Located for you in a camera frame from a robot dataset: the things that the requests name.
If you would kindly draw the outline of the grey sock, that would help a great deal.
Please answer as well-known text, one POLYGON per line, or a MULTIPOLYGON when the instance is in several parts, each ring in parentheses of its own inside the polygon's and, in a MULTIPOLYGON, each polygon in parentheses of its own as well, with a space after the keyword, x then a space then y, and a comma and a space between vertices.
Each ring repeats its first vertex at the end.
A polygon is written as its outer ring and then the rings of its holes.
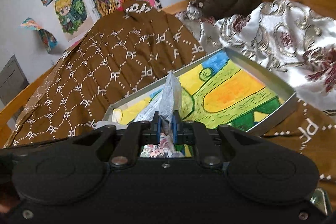
POLYGON ((169 71, 159 103, 159 116, 167 122, 173 121, 173 113, 182 106, 182 86, 179 79, 169 71))

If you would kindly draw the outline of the white fluffy sock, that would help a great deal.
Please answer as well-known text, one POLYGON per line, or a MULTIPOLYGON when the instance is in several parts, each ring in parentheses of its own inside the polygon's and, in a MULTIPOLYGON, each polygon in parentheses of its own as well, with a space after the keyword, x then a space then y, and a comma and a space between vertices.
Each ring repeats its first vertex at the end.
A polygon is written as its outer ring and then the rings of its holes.
POLYGON ((114 109, 112 112, 112 121, 122 125, 129 124, 149 104, 150 101, 150 97, 146 97, 141 100, 132 100, 121 107, 114 109))

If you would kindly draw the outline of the grey tray with drawing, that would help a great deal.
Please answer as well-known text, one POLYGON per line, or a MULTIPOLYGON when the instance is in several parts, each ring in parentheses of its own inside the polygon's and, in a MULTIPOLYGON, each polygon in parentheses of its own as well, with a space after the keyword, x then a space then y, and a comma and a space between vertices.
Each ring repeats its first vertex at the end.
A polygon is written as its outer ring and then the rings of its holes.
MULTIPOLYGON (((262 136, 295 110, 296 93, 280 77, 256 62, 234 52, 217 50, 200 61, 174 73, 182 86, 182 106, 179 115, 183 121, 203 123, 209 129, 220 124, 262 136)), ((159 110, 166 78, 141 89, 130 99, 112 104, 100 125, 122 125, 112 121, 114 109, 132 101, 150 97, 149 104, 133 121, 152 121, 159 110)), ((159 144, 141 148, 142 157, 191 157, 187 144, 173 144, 173 133, 161 133, 159 144)))

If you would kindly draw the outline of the colourful striped brown quilt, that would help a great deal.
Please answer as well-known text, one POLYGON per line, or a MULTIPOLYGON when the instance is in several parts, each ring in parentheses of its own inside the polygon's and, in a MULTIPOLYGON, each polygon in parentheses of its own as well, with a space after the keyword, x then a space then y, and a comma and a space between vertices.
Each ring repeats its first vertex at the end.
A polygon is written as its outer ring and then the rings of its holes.
MULTIPOLYGON (((104 16, 63 53, 29 99, 5 146, 80 135, 111 104, 205 54, 176 16, 154 9, 104 16)), ((311 158, 322 181, 335 180, 335 117, 298 97, 297 110, 266 137, 311 158)))

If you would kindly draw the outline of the peeling colourful drawing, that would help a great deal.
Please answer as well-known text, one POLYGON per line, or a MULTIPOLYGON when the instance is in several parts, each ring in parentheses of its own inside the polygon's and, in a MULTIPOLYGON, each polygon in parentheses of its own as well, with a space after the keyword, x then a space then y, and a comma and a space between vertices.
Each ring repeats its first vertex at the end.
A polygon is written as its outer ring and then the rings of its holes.
POLYGON ((20 25, 21 28, 26 28, 38 32, 41 41, 43 42, 46 51, 50 53, 58 44, 56 38, 48 30, 37 24, 33 18, 26 18, 20 25))

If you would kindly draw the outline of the blond boy drawing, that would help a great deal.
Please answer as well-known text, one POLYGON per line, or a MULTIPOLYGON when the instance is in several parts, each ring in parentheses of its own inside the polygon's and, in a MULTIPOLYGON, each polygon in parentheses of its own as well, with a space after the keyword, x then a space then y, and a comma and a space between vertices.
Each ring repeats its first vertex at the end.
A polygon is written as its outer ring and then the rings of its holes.
POLYGON ((54 10, 68 42, 93 26, 84 0, 55 0, 54 10))

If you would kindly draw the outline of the white floral satin quilt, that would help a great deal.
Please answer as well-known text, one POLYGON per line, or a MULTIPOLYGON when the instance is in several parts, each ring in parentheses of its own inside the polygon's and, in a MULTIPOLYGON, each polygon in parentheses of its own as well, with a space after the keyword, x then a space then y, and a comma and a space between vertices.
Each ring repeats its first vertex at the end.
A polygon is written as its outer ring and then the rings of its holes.
POLYGON ((224 47, 240 53, 335 117, 335 20, 290 0, 263 2, 249 15, 222 19, 204 16, 190 2, 176 17, 206 52, 224 47))

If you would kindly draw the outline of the grey wall cabinet door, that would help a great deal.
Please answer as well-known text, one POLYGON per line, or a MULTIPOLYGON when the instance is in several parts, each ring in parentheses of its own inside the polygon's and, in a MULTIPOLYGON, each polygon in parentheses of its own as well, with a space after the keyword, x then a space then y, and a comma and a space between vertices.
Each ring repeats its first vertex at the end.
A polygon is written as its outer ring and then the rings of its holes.
POLYGON ((1 101, 5 106, 29 85, 15 55, 1 70, 0 84, 1 101))

